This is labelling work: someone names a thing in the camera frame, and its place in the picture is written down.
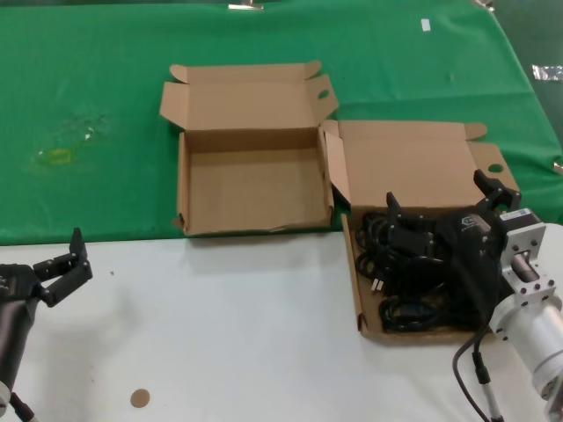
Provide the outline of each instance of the open cardboard box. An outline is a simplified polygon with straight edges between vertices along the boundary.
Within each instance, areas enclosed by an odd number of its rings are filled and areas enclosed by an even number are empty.
[[[160,113],[179,138],[178,215],[187,235],[329,226],[324,132],[338,107],[320,62],[171,66]]]
[[[427,121],[334,121],[323,123],[329,172],[334,187],[350,203],[342,216],[357,329],[379,341],[444,341],[467,336],[452,329],[399,333],[383,330],[378,307],[381,293],[372,293],[373,280],[355,270],[360,251],[355,230],[368,211],[385,211],[385,195],[393,192],[409,213],[439,215],[476,204],[483,198],[473,184],[479,168],[517,189],[499,148],[477,142],[486,135],[481,124]]]

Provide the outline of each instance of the stain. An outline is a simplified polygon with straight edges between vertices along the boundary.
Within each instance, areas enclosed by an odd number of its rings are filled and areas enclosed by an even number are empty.
[[[44,136],[32,160],[49,167],[83,162],[106,139],[110,126],[106,113],[72,113]]]
[[[72,163],[72,151],[66,148],[55,148],[44,151],[45,160],[47,164],[51,165],[64,165]]]

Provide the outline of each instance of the green tablecloth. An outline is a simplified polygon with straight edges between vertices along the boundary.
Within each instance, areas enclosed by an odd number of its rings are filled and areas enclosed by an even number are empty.
[[[563,2],[497,0],[495,6],[494,15],[531,80],[559,142],[563,143],[563,83],[538,81],[531,72],[532,64],[563,65]]]
[[[74,226],[179,236],[177,136],[158,116],[169,65],[313,59],[340,119],[486,123],[525,204],[563,222],[559,143],[495,18],[467,0],[38,7],[0,10],[0,244]]]

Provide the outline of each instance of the black wire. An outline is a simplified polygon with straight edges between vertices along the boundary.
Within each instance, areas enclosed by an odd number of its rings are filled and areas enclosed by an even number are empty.
[[[454,376],[456,377],[457,383],[459,384],[459,388],[464,392],[465,398],[470,403],[470,405],[473,406],[473,409],[475,409],[475,411],[479,414],[479,416],[481,417],[481,419],[483,419],[484,422],[491,422],[491,421],[488,419],[486,414],[479,408],[477,403],[475,403],[475,400],[473,400],[472,395],[465,387],[464,381],[461,379],[461,375],[459,374],[457,364],[459,362],[459,358],[461,357],[461,355],[464,354],[467,351],[467,349],[469,349],[471,346],[475,345],[475,347],[479,349],[481,339],[483,338],[483,336],[486,334],[488,330],[490,319],[491,318],[486,319],[481,325],[481,327],[479,328],[479,330],[476,331],[475,334],[473,334],[472,337],[459,348],[459,350],[454,355],[453,361],[451,362],[451,366],[454,370]]]
[[[415,309],[414,316],[397,315],[397,311],[405,306]],[[390,297],[379,304],[379,316],[386,330],[393,331],[428,331],[442,324],[446,309],[422,301],[421,298]]]
[[[22,422],[30,422],[33,418],[35,418],[35,414],[29,406],[22,402],[18,395],[14,392],[11,393],[10,405],[14,408],[16,416],[18,416],[19,420]]]

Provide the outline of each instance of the robotic arm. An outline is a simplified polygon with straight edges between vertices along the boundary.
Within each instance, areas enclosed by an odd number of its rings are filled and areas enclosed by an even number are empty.
[[[431,240],[424,244],[430,253],[436,245],[447,250],[451,268],[486,323],[479,335],[460,349],[457,358],[476,345],[473,360],[489,404],[490,420],[502,421],[479,353],[480,339],[489,326],[497,337],[515,348],[530,371],[534,388],[547,401],[547,420],[563,422],[561,300],[555,294],[555,280],[537,261],[545,224],[528,208],[519,208],[519,192],[487,178],[482,171],[476,171],[473,179],[485,198],[473,207],[437,218],[434,232],[425,233]],[[406,222],[403,227],[409,227],[409,220],[412,227],[417,216],[409,217],[401,211],[392,193],[388,193],[387,202],[390,222],[399,215]],[[502,214],[500,207],[507,212]],[[420,250],[419,244],[408,243],[413,251]],[[454,370],[458,377],[456,358]],[[468,395],[459,377],[458,380]],[[471,398],[470,401],[488,421]]]
[[[0,265],[0,418],[8,404],[21,420],[33,413],[12,393],[19,363],[33,326],[39,301],[54,307],[92,278],[80,229],[75,229],[69,253],[30,266]],[[41,283],[58,278],[48,287]]]

